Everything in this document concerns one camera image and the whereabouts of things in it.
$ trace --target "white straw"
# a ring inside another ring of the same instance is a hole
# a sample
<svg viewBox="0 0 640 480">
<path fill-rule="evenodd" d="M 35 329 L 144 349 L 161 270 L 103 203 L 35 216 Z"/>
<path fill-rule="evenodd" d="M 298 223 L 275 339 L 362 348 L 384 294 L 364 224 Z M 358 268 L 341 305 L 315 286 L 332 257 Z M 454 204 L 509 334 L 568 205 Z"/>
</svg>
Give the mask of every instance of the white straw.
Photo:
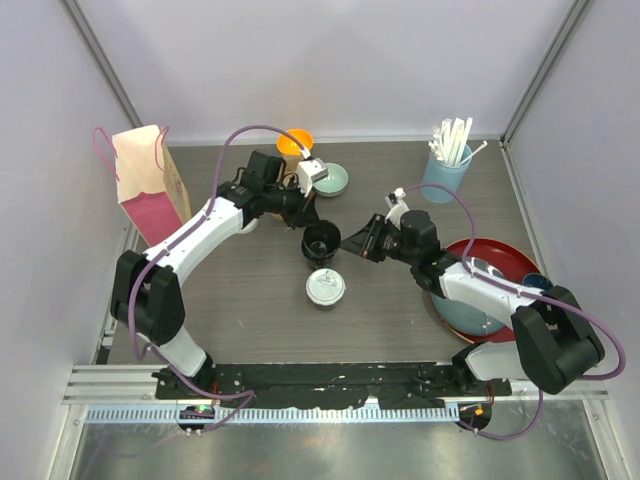
<svg viewBox="0 0 640 480">
<path fill-rule="evenodd" d="M 446 127 L 446 130 L 444 131 L 444 136 L 442 138 L 444 147 L 442 149 L 442 155 L 444 155 L 444 159 L 447 162 L 447 165 L 452 165 L 451 149 L 453 147 L 453 142 L 455 141 L 455 122 L 452 126 L 451 120 L 447 119 L 443 122 L 443 126 Z"/>
<path fill-rule="evenodd" d="M 458 142 L 460 141 L 461 126 L 464 128 L 464 122 L 461 119 L 456 118 L 453 122 L 453 126 L 451 127 L 451 136 L 449 137 L 451 141 L 449 142 L 449 147 L 445 152 L 445 155 L 449 159 L 449 165 L 452 166 L 456 163 L 456 152 L 458 149 Z"/>
<path fill-rule="evenodd" d="M 449 142 L 451 141 L 451 119 L 447 118 L 442 121 L 442 129 L 440 130 L 440 135 L 442 139 L 442 154 L 446 155 L 446 149 L 448 148 Z"/>
<path fill-rule="evenodd" d="M 471 124 L 473 118 L 467 118 L 467 123 L 464 126 L 464 132 L 462 133 L 462 140 L 460 141 L 460 148 L 458 149 L 458 155 L 456 156 L 456 165 L 460 165 L 460 159 L 464 155 L 464 149 L 467 146 L 467 140 L 469 140 L 469 133 L 471 132 Z"/>
<path fill-rule="evenodd" d="M 483 149 L 484 147 L 486 147 L 486 146 L 487 146 L 487 142 L 486 142 L 486 140 L 485 140 L 484 142 L 482 142 L 482 145 L 480 145 L 480 146 L 479 146 L 478 148 L 476 148 L 473 152 L 471 152 L 469 155 L 467 155 L 467 156 L 465 157 L 465 159 L 464 159 L 464 160 L 462 160 L 462 161 L 460 162 L 460 165 L 464 165 L 465 163 L 467 163 L 468 161 L 470 161 L 470 160 L 471 160 L 471 157 L 473 157 L 476 153 L 478 153 L 480 150 L 482 150 L 482 149 Z"/>
<path fill-rule="evenodd" d="M 464 122 L 461 121 L 460 124 L 458 124 L 458 129 L 456 131 L 456 144 L 454 145 L 453 151 L 451 152 L 454 166 L 458 166 L 458 163 L 460 163 L 460 157 L 462 156 L 462 152 L 464 151 L 464 130 Z"/>
</svg>

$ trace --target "gray table surface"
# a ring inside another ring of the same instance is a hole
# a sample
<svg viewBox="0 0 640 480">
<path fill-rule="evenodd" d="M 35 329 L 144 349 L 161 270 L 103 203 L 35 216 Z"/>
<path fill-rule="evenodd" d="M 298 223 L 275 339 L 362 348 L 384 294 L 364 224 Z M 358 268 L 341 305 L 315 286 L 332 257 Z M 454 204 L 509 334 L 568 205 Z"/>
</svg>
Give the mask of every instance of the gray table surface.
<svg viewBox="0 0 640 480">
<path fill-rule="evenodd" d="M 232 147 L 221 179 L 246 165 L 254 148 Z M 171 152 L 195 212 L 210 195 L 219 147 Z M 314 154 L 349 172 L 342 195 L 317 202 L 321 217 L 338 225 L 345 237 L 373 213 L 387 213 L 387 192 L 420 182 L 428 147 L 426 142 L 319 144 Z M 532 258 L 497 142 L 474 159 L 460 194 L 476 217 L 480 236 L 509 243 Z M 430 213 L 443 245 L 468 237 L 469 222 L 455 202 L 434 204 L 415 193 L 408 204 Z M 333 268 L 344 277 L 347 292 L 333 310 L 315 308 L 305 293 L 310 270 L 300 253 L 301 237 L 302 230 L 286 231 L 281 221 L 265 215 L 255 232 L 227 240 L 189 277 L 183 288 L 186 326 L 214 361 L 438 361 L 464 347 L 443 325 L 408 267 L 392 260 L 374 264 L 338 252 Z M 116 332 L 109 362 L 134 362 L 123 327 Z"/>
</svg>

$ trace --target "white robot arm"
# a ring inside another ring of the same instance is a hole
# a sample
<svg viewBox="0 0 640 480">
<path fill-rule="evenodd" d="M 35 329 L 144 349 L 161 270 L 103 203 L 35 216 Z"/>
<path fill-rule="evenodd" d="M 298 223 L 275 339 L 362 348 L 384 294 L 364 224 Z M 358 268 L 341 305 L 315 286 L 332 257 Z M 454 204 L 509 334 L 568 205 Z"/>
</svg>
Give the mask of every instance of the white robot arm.
<svg viewBox="0 0 640 480">
<path fill-rule="evenodd" d="M 375 214 L 341 248 L 373 262 L 389 257 L 407 263 L 423 290 L 471 305 L 514 331 L 515 342 L 471 345 L 453 358 L 468 381 L 528 379 L 555 394 L 604 358 L 586 320 L 540 300 L 544 296 L 579 309 L 569 290 L 556 286 L 542 291 L 496 277 L 490 282 L 479 278 L 482 273 L 473 265 L 441 248 L 429 214 L 410 210 L 404 197 L 402 189 L 390 193 L 386 217 Z"/>
<path fill-rule="evenodd" d="M 212 358 L 193 340 L 184 326 L 185 310 L 180 287 L 194 268 L 227 238 L 247 233 L 256 227 L 265 212 L 282 215 L 292 228 L 315 224 L 313 183 L 327 175 L 320 159 L 298 164 L 295 179 L 284 184 L 280 177 L 283 160 L 253 152 L 242 175 L 220 185 L 213 209 L 204 207 L 165 241 L 138 254 L 125 252 L 116 267 L 111 314 L 128 324 L 128 303 L 133 283 L 148 260 L 169 249 L 196 223 L 189 236 L 164 255 L 145 278 L 135 306 L 136 332 L 154 345 L 183 375 L 203 388 L 210 385 L 207 372 Z"/>
</svg>

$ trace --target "black cup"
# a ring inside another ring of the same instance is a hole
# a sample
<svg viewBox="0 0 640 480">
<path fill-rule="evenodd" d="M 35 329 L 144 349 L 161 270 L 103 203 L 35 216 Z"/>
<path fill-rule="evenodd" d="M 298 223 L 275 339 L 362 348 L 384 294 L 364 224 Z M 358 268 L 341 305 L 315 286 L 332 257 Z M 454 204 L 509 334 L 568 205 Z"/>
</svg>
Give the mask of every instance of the black cup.
<svg viewBox="0 0 640 480">
<path fill-rule="evenodd" d="M 302 254 L 313 270 L 331 265 L 331 259 L 340 248 L 340 229 L 328 220 L 307 227 L 302 235 Z"/>
</svg>

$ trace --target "red tray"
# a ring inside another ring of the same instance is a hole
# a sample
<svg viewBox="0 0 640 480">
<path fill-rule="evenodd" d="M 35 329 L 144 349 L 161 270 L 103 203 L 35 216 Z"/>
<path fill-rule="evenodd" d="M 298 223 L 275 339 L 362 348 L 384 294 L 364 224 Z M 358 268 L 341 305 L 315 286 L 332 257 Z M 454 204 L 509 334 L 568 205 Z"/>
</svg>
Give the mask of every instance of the red tray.
<svg viewBox="0 0 640 480">
<path fill-rule="evenodd" d="M 449 245 L 447 250 L 451 253 L 455 253 L 456 255 L 462 255 L 467 243 L 469 243 L 468 238 L 459 240 Z M 520 283 L 526 274 L 540 273 L 536 264 L 520 250 L 491 238 L 477 238 L 476 241 L 473 242 L 469 256 L 477 257 L 485 262 L 489 262 L 490 265 L 493 265 L 500 270 L 505 278 L 511 282 Z M 491 335 L 468 335 L 456 330 L 447 322 L 445 322 L 445 324 L 453 333 L 469 343 L 500 343 L 515 340 L 513 331 L 507 327 L 504 327 Z"/>
</svg>

